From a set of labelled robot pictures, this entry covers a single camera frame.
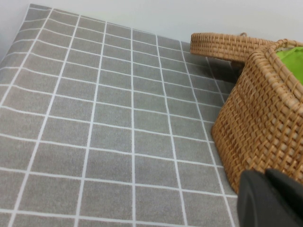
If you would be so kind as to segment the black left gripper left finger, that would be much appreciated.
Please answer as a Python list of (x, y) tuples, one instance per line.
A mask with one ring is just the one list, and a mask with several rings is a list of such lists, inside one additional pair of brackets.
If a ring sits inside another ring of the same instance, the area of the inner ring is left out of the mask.
[(246, 170), (241, 174), (237, 213), (241, 227), (280, 227), (279, 204), (264, 174)]

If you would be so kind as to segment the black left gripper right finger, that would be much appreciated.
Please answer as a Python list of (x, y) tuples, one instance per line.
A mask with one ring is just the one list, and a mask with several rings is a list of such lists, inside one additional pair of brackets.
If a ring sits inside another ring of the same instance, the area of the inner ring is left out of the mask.
[(276, 169), (267, 169), (265, 176), (284, 207), (285, 213), (297, 227), (302, 227), (303, 185)]

